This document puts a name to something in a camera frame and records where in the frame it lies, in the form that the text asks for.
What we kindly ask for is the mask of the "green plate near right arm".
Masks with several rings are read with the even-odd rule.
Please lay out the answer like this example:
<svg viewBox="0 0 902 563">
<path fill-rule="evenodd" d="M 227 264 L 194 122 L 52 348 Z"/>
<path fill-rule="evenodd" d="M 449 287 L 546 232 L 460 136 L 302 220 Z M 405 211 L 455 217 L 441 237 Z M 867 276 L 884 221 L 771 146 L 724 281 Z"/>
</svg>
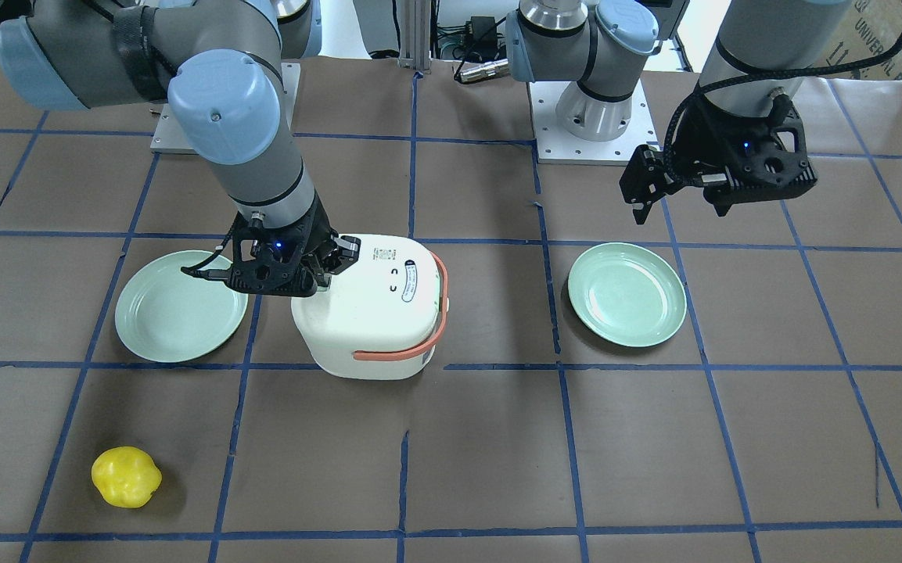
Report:
<svg viewBox="0 0 902 563">
<path fill-rule="evenodd" d="M 687 314 L 685 288 L 671 264 L 626 242 L 582 252 L 566 278 L 566 292 L 586 327 L 629 348 L 669 341 Z"/>
</svg>

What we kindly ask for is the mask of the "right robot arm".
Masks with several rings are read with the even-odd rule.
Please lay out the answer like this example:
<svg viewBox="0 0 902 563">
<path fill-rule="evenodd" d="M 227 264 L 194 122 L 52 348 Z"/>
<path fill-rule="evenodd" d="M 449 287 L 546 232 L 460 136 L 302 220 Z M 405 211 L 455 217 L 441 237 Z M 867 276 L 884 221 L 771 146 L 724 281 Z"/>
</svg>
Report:
<svg viewBox="0 0 902 563">
<path fill-rule="evenodd" d="M 237 209 L 232 263 L 183 267 L 233 291 L 308 298 L 354 266 L 286 118 L 282 62 L 321 49 L 318 1 L 34 1 L 0 25 L 0 67 L 46 110 L 165 103 Z"/>
</svg>

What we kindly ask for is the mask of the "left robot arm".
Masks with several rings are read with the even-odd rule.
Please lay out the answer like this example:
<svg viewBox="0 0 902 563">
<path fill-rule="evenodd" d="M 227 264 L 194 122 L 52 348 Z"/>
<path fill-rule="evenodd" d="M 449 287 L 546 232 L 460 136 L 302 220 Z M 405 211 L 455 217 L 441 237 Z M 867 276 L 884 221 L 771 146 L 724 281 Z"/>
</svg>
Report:
<svg viewBox="0 0 902 563">
<path fill-rule="evenodd" d="M 634 150 L 619 185 L 637 224 L 681 188 L 701 188 L 716 214 L 805 195 L 818 181 L 794 95 L 804 78 L 891 60 L 894 44 L 862 60 L 818 66 L 848 1 L 733 1 L 692 92 L 660 149 Z M 566 83 L 557 117 L 577 138 L 608 142 L 623 131 L 631 97 L 660 38 L 637 1 L 522 1 L 505 17 L 512 78 Z"/>
</svg>

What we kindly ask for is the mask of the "green plate near left arm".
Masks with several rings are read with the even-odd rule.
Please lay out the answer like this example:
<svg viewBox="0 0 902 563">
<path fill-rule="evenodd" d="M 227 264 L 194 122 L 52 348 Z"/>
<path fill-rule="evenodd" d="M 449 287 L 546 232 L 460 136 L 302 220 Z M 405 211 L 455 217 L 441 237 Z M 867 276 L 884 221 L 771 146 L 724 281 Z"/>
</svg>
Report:
<svg viewBox="0 0 902 563">
<path fill-rule="evenodd" d="M 207 355 L 235 334 L 248 296 L 180 271 L 209 256 L 203 250 L 169 253 L 132 275 L 114 311 L 125 348 L 146 360 L 178 363 Z"/>
</svg>

